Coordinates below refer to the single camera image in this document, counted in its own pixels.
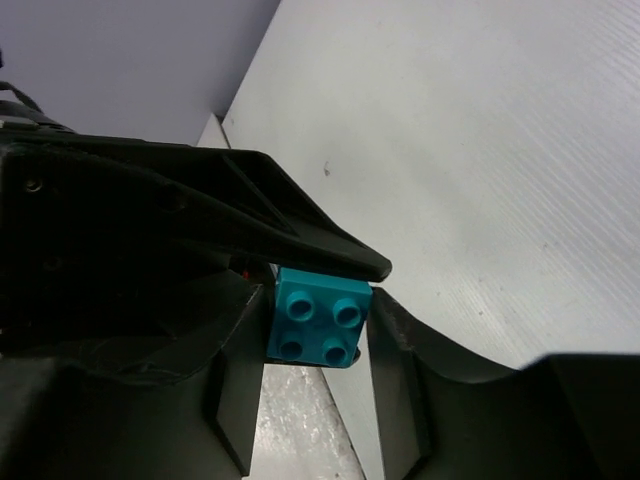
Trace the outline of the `teal square lego brick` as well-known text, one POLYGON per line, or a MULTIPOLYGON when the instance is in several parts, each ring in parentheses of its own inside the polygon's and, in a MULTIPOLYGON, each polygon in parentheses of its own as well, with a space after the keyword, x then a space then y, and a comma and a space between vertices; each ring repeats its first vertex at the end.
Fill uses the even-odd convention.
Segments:
POLYGON ((351 366, 372 296, 365 281, 280 268, 268 357, 328 368, 351 366))

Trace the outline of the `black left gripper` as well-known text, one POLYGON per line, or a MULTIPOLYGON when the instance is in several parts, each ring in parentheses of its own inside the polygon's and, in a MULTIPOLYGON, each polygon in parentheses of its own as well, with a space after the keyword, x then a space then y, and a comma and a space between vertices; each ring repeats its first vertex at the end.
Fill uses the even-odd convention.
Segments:
POLYGON ((271 223, 247 150, 81 135, 1 85, 1 346, 176 338, 272 292, 249 221, 271 223))

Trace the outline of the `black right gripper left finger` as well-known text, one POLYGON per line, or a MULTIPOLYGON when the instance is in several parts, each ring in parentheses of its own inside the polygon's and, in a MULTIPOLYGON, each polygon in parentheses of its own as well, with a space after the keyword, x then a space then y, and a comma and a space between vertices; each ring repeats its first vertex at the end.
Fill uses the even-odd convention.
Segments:
POLYGON ((189 282, 1 338, 5 479, 239 479, 251 467, 265 292, 189 282))

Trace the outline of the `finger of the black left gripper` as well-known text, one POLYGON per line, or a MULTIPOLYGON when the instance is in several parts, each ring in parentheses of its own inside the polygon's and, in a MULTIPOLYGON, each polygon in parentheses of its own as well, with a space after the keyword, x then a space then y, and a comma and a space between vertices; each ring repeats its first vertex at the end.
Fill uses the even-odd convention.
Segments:
POLYGON ((223 250, 371 282, 391 273, 389 259, 336 225, 265 153, 88 135, 75 144, 204 195, 215 225, 206 238, 223 250))

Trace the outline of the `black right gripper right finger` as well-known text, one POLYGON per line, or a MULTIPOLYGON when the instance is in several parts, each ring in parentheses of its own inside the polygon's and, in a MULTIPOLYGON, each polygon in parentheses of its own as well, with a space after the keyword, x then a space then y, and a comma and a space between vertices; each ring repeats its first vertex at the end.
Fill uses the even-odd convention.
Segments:
POLYGON ((367 338, 388 479, 635 479, 639 359, 482 357, 376 289, 367 338))

